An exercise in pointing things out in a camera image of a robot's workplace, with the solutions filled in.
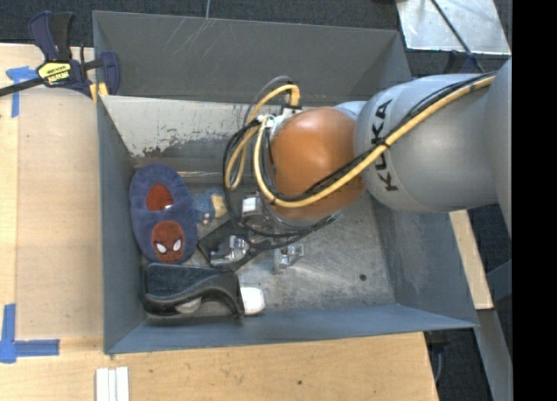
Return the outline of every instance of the white object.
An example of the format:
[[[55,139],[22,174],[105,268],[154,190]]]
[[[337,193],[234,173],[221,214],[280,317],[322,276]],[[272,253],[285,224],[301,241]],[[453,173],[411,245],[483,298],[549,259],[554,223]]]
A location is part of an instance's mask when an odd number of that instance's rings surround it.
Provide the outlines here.
[[[265,308],[263,291],[254,287],[241,287],[242,299],[244,301],[245,315],[258,314]]]
[[[95,371],[95,401],[130,401],[128,367]]]

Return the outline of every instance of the gray bin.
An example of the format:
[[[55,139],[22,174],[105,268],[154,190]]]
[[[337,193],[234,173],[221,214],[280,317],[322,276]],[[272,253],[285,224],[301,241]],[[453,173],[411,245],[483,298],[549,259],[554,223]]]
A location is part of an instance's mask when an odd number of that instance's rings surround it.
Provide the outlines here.
[[[303,105],[320,106],[367,100],[411,76],[396,31],[100,11],[93,21],[96,51],[116,51],[122,65],[118,95],[98,105],[106,353],[477,324],[449,216],[392,211],[368,192],[307,237],[284,273],[265,253],[238,271],[264,291],[258,316],[149,317],[128,200],[138,166],[169,164],[195,192],[220,182],[224,144],[270,79],[288,75]]]

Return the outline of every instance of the small white block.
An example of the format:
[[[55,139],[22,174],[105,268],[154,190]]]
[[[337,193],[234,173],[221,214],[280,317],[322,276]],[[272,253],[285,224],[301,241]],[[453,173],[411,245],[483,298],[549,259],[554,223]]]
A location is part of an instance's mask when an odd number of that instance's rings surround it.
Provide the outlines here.
[[[245,315],[258,314],[265,308],[263,291],[254,287],[241,287],[242,300],[244,301]]]

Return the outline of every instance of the bin floor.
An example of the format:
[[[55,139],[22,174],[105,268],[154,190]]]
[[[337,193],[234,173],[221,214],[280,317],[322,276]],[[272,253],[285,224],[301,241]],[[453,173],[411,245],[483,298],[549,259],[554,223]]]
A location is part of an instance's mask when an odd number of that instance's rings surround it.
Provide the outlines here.
[[[313,232],[301,243],[304,256],[280,273],[274,270],[273,251],[262,252],[237,271],[241,286],[264,292],[265,311],[395,303],[368,192],[346,208],[335,223]],[[191,262],[206,266],[199,251]],[[217,304],[206,304],[198,315],[222,311]]]

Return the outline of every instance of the metal plate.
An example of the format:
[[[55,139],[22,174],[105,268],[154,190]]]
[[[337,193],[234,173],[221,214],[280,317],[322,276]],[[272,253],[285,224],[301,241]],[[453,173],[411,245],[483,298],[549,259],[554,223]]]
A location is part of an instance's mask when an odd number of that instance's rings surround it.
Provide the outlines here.
[[[510,55],[493,0],[435,0],[472,53]],[[432,0],[396,0],[408,49],[466,51]]]

